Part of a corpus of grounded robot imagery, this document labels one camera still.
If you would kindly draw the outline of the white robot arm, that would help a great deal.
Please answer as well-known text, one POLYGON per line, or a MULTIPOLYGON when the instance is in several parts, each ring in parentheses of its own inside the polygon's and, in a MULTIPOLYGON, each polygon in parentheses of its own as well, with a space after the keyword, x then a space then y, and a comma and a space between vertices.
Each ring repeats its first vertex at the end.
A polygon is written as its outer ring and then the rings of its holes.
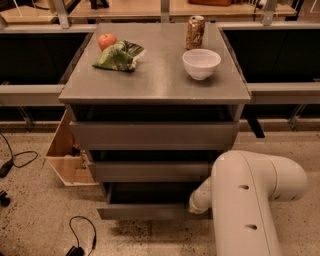
POLYGON ((189 211, 212 211, 217 256, 282 256, 269 203, 298 200, 306 190, 306 172, 295 161, 231 150, 192 192, 189 211))

